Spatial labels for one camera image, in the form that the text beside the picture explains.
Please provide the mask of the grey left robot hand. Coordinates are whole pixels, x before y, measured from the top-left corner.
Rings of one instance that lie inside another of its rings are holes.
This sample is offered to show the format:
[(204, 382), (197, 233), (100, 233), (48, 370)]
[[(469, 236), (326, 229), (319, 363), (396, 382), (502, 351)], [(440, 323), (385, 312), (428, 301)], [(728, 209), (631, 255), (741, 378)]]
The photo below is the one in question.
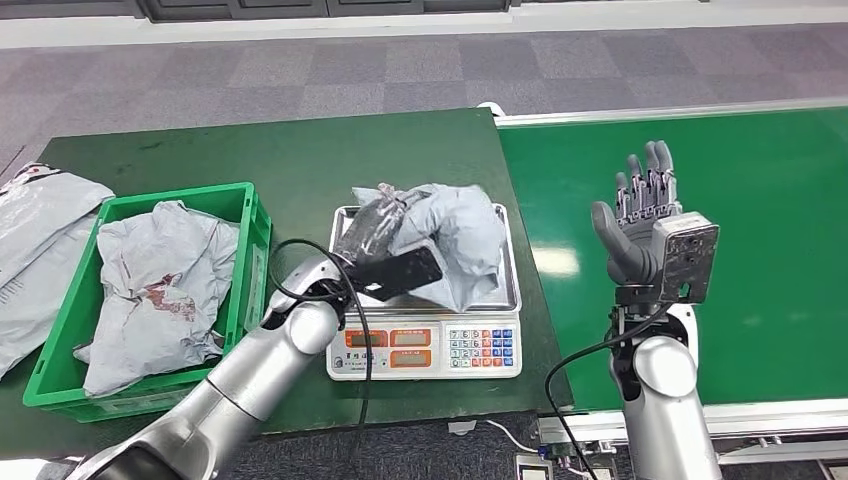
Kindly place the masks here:
[(359, 209), (332, 247), (349, 264), (376, 263), (429, 247), (423, 238), (395, 246), (395, 238), (411, 206), (430, 193), (400, 191), (389, 184), (380, 184), (376, 189), (353, 187), (352, 193)]

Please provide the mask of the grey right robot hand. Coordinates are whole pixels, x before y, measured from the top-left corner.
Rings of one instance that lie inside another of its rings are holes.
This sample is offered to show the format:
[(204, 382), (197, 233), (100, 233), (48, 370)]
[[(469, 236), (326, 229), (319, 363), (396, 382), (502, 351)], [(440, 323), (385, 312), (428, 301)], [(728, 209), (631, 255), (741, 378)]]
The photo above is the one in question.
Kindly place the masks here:
[(682, 213), (668, 145), (649, 141), (644, 152), (644, 161), (631, 154), (628, 170), (616, 174), (614, 204), (591, 205), (594, 231), (608, 254), (608, 275), (618, 285), (653, 283), (663, 267), (652, 246), (654, 223)]

